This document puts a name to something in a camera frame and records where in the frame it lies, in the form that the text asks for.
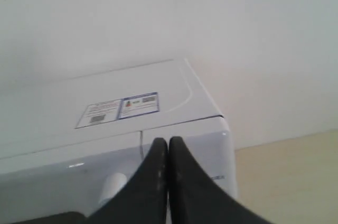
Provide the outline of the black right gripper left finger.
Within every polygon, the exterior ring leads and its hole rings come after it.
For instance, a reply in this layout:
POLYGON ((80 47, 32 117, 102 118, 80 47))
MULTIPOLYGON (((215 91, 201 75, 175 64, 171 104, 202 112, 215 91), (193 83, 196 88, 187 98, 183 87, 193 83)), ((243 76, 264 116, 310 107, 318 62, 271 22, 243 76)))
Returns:
POLYGON ((166 140, 154 139, 132 178, 87 223, 166 223, 167 156, 166 140))

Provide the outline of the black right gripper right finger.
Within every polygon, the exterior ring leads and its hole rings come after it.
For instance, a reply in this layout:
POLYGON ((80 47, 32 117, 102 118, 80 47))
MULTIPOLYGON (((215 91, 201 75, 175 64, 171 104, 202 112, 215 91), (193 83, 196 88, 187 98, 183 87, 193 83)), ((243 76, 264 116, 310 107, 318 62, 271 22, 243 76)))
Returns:
POLYGON ((264 224, 268 220, 250 211, 224 192, 204 172, 183 138, 170 139, 168 192, 172 223, 264 224))

